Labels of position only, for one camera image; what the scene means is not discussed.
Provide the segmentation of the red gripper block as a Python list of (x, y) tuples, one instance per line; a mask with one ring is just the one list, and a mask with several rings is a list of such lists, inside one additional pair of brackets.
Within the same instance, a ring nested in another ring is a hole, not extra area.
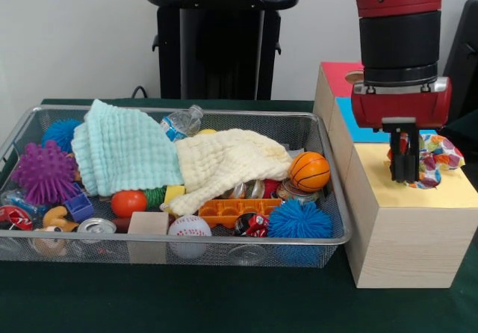
[[(410, 87), (372, 87), (362, 81), (354, 83), (351, 105), (360, 128), (382, 129), (391, 124), (413, 124), (419, 129), (439, 128), (448, 120), (452, 96), (451, 80), (439, 77), (436, 81)], [(407, 128), (405, 151), (406, 182), (419, 179), (419, 131)], [(401, 131), (391, 132), (391, 177), (403, 182)]]

